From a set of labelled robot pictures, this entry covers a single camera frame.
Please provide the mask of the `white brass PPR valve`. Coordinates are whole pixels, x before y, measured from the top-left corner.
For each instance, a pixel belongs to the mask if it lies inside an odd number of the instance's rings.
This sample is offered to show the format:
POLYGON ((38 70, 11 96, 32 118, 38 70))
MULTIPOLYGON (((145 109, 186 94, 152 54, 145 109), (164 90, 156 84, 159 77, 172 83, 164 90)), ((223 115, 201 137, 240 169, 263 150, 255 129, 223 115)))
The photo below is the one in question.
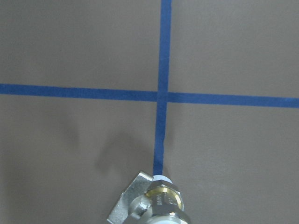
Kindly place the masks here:
POLYGON ((164 175, 139 172, 121 193, 108 215, 111 224, 123 224, 131 217, 137 224, 190 224, 177 186, 164 175))

